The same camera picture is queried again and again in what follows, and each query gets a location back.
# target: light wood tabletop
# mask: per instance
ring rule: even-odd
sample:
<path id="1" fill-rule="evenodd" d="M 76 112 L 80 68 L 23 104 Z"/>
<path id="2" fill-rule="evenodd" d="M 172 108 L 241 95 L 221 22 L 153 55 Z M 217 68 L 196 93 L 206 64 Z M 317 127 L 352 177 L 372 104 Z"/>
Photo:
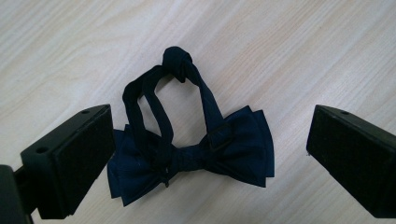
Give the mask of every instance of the light wood tabletop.
<path id="1" fill-rule="evenodd" d="M 35 223 L 396 223 L 372 217 L 305 149 L 315 105 L 396 134 L 392 0 L 1 1 L 0 164 L 17 170 L 24 149 L 94 105 L 110 104 L 122 129 L 124 87 L 171 46 L 191 54 L 224 116 L 245 105 L 264 111 L 276 176 L 259 188 L 179 173 L 123 207 L 104 169 L 73 216 L 42 220 L 35 210 Z M 173 143 L 198 143 L 198 88 L 168 78 L 157 94 Z"/>

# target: navy bow tie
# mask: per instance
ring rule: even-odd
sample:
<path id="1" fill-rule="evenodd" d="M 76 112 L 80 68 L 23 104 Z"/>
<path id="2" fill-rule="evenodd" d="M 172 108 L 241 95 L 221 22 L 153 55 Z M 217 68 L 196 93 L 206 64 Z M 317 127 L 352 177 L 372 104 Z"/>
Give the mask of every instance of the navy bow tie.
<path id="1" fill-rule="evenodd" d="M 180 82 L 187 78 L 200 89 L 207 134 L 198 145 L 172 145 L 171 123 L 154 94 L 158 81 L 168 74 Z M 137 103 L 142 94 L 158 121 L 161 136 L 145 129 Z M 259 187 L 265 187 L 265 177 L 274 176 L 273 141 L 262 111 L 252 112 L 245 106 L 224 119 L 190 54 L 183 49 L 167 49 L 163 65 L 129 83 L 122 100 L 130 125 L 124 131 L 115 130 L 117 149 L 107 174 L 111 196 L 121 196 L 124 205 L 160 183 L 167 187 L 169 179 L 181 171 L 206 169 Z"/>

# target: satin fabric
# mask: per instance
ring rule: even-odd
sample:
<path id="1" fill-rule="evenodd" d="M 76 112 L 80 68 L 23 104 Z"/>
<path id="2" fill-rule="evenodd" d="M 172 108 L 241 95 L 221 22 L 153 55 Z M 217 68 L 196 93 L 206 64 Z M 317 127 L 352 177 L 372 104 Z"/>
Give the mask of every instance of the satin fabric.
<path id="1" fill-rule="evenodd" d="M 188 78 L 200 88 L 209 134 L 197 145 L 172 145 L 172 127 L 154 94 L 158 80 L 169 72 L 181 82 Z M 161 136 L 144 129 L 137 104 L 141 93 L 159 122 Z M 161 183 L 168 185 L 178 172 L 206 169 L 259 187 L 265 187 L 266 177 L 275 175 L 272 136 L 262 110 L 252 112 L 245 106 L 223 119 L 213 94 L 183 49 L 167 49 L 163 66 L 155 66 L 130 83 L 123 100 L 132 125 L 125 125 L 124 131 L 115 130 L 117 149 L 107 174 L 112 198 L 121 197 L 124 205 Z"/>

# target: wooden surface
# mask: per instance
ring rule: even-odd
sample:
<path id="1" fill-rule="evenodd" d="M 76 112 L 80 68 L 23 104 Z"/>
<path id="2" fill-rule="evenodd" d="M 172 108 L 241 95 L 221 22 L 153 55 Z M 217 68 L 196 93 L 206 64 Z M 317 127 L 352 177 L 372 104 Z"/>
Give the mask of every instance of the wooden surface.
<path id="1" fill-rule="evenodd" d="M 178 174 L 123 207 L 106 172 L 74 216 L 35 223 L 395 223 L 375 219 L 305 150 L 314 106 L 345 109 L 396 134 L 395 1 L 1 1 L 0 163 L 78 111 L 111 104 L 127 122 L 123 88 L 188 51 L 223 115 L 263 109 L 276 177 L 261 189 L 206 171 Z M 198 89 L 175 79 L 158 94 L 174 144 L 205 134 Z M 147 127 L 158 127 L 141 102 Z"/>

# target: dark blue bow tie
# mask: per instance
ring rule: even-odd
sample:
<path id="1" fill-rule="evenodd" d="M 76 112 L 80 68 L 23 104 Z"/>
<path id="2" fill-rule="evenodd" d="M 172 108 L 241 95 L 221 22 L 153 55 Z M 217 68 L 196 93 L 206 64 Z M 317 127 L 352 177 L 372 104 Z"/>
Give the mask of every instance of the dark blue bow tie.
<path id="1" fill-rule="evenodd" d="M 154 94 L 158 81 L 171 73 L 199 87 L 207 134 L 198 144 L 177 148 L 172 145 L 173 129 Z M 137 99 L 145 95 L 158 121 L 161 136 L 147 131 Z M 172 47 L 163 55 L 163 65 L 155 66 L 128 84 L 122 95 L 131 125 L 115 131 L 116 153 L 107 166 L 113 198 L 127 205 L 180 171 L 207 171 L 265 187 L 265 177 L 274 176 L 273 141 L 261 110 L 248 106 L 223 118 L 212 92 L 192 64 L 189 53 Z"/>

